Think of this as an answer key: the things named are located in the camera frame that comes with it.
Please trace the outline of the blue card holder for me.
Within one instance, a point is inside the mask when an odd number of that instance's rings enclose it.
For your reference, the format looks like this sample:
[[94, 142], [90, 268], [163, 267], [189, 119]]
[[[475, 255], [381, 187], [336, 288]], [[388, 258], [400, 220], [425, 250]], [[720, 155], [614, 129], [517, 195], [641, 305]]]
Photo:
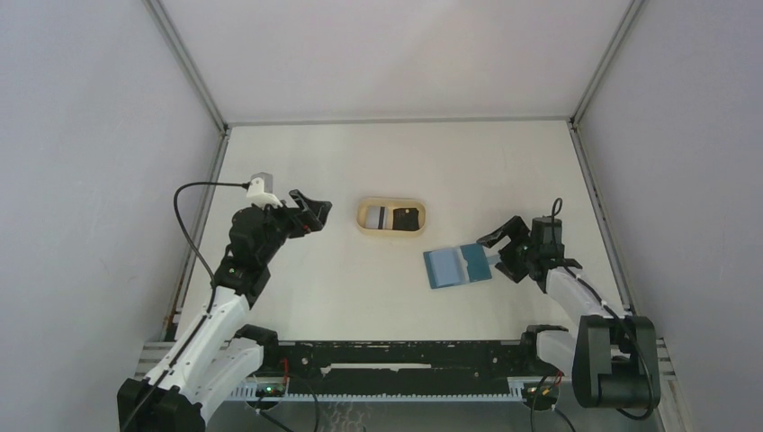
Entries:
[[429, 286], [436, 290], [490, 280], [499, 256], [471, 243], [426, 251], [423, 259]]

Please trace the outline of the black mounting base plate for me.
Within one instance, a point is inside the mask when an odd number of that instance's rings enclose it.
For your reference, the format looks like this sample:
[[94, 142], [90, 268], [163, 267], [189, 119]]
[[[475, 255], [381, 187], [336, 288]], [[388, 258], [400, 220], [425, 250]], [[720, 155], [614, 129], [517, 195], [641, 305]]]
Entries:
[[535, 334], [514, 340], [273, 341], [255, 377], [309, 390], [421, 390], [455, 385], [496, 390], [500, 381], [553, 377], [536, 353]]

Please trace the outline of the black card in tray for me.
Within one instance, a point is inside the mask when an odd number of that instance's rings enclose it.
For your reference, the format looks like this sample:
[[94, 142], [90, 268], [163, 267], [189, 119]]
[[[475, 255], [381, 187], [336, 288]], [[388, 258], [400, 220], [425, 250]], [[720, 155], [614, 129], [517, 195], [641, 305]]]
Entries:
[[396, 208], [392, 211], [392, 229], [414, 232], [420, 229], [419, 209], [416, 207]]

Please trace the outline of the white card with black stripe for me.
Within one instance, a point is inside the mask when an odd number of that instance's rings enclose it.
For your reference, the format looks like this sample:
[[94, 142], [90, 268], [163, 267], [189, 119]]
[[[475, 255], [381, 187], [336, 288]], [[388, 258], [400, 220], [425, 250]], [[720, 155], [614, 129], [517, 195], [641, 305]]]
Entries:
[[368, 206], [364, 217], [364, 227], [368, 230], [392, 230], [393, 209], [388, 206]]

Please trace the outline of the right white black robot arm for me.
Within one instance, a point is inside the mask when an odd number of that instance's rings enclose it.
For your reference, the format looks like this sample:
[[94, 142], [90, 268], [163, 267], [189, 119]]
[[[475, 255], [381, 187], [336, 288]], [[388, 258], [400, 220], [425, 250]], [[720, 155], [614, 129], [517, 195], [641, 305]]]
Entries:
[[544, 374], [554, 366], [569, 376], [583, 408], [648, 419], [661, 397], [653, 323], [615, 311], [588, 281], [582, 264], [565, 255], [561, 219], [536, 217], [527, 225], [516, 215], [477, 242], [492, 248], [502, 239], [508, 243], [498, 251], [496, 269], [516, 284], [536, 282], [577, 324], [575, 330], [539, 331], [520, 349], [524, 369]]

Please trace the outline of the beige oval tray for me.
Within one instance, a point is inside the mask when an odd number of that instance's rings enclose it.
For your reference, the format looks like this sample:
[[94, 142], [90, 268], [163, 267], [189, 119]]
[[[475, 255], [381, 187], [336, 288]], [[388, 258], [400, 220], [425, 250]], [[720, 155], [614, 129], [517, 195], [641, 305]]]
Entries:
[[[396, 208], [416, 207], [419, 209], [419, 223], [420, 229], [414, 232], [408, 231], [396, 231], [390, 230], [371, 230], [364, 227], [364, 217], [366, 214], [366, 208], [371, 205], [388, 206], [393, 210]], [[376, 237], [398, 237], [398, 238], [414, 238], [420, 236], [425, 230], [426, 226], [426, 207], [425, 205], [415, 199], [409, 198], [389, 198], [389, 197], [365, 197], [357, 206], [356, 211], [356, 225], [358, 229], [368, 236]]]

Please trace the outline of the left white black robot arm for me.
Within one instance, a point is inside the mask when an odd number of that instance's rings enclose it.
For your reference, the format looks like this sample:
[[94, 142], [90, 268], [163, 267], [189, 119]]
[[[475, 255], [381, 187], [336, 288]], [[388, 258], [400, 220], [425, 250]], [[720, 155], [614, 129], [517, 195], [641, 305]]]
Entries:
[[217, 408], [250, 374], [274, 373], [282, 353], [276, 333], [246, 315], [270, 279], [268, 265], [289, 239], [321, 231], [332, 209], [297, 189], [292, 207], [249, 190], [251, 204], [231, 219], [229, 243], [211, 279], [211, 296], [167, 354], [117, 393], [122, 431], [203, 431]]

